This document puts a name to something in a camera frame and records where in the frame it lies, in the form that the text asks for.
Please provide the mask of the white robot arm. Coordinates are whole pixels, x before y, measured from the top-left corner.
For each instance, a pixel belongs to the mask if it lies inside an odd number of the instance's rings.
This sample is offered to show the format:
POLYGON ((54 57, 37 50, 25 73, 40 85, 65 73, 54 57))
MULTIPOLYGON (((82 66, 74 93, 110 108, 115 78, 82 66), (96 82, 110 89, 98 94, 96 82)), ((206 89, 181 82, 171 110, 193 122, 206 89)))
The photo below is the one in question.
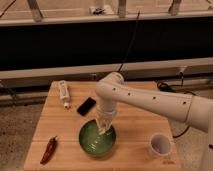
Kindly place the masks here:
POLYGON ((112 72, 98 81, 95 92, 97 125, 101 134, 109 130, 122 102, 155 114, 187 123, 207 133, 199 171, 213 171, 213 100, 209 98, 126 86, 123 76, 112 72))

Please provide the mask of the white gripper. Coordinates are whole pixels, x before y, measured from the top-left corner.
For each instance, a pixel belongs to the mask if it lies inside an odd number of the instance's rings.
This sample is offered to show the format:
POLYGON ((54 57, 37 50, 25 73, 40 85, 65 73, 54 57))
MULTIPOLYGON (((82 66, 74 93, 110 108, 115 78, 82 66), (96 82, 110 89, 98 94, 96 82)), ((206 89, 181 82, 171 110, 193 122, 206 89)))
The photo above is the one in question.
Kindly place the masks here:
POLYGON ((117 114, 117 110, 112 110, 112 111, 104 111, 100 107, 97 108, 97 127, 98 127, 98 133, 99 134, 104 134, 106 133, 112 126, 112 120, 117 114))

